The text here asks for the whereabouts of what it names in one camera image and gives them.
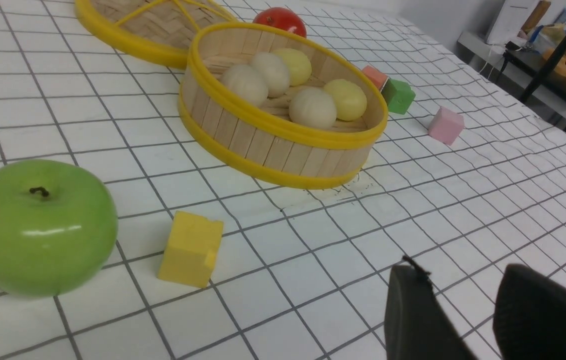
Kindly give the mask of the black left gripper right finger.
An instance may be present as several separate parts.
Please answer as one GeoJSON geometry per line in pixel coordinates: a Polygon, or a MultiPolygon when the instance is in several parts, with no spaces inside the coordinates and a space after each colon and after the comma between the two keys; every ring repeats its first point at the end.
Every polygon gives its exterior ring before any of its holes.
{"type": "Polygon", "coordinates": [[[566,360],[566,287],[525,265],[507,265],[493,333],[505,360],[566,360]]]}

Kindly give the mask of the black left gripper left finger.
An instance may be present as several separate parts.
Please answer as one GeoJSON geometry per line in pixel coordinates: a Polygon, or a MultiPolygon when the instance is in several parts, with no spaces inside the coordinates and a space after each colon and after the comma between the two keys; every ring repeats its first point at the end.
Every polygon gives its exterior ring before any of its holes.
{"type": "Polygon", "coordinates": [[[437,301],[430,272],[412,258],[390,271],[384,334],[388,360],[475,360],[437,301]]]}

